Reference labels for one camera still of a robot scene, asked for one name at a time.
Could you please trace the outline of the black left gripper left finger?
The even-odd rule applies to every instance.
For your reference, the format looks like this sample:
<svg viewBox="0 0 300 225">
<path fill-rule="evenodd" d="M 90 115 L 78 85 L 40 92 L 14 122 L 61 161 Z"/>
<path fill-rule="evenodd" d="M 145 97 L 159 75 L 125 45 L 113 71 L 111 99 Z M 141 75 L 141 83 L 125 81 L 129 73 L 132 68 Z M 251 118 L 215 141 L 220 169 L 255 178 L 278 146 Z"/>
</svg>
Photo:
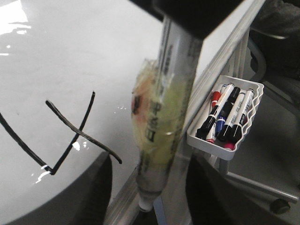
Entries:
<svg viewBox="0 0 300 225">
<path fill-rule="evenodd" d="M 101 153 L 90 167 L 49 201 L 34 206 L 42 189 L 0 209 L 2 225 L 102 225 L 112 192 L 112 161 Z"/>
</svg>

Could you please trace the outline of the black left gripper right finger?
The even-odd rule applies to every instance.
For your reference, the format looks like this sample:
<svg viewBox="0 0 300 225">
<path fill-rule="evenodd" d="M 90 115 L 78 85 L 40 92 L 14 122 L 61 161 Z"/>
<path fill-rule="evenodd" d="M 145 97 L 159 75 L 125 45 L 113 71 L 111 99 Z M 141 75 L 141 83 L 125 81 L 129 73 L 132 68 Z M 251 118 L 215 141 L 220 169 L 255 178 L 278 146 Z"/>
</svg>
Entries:
<svg viewBox="0 0 300 225">
<path fill-rule="evenodd" d="M 194 225 L 286 225 L 249 200 L 203 157 L 192 156 L 186 197 Z"/>
</svg>

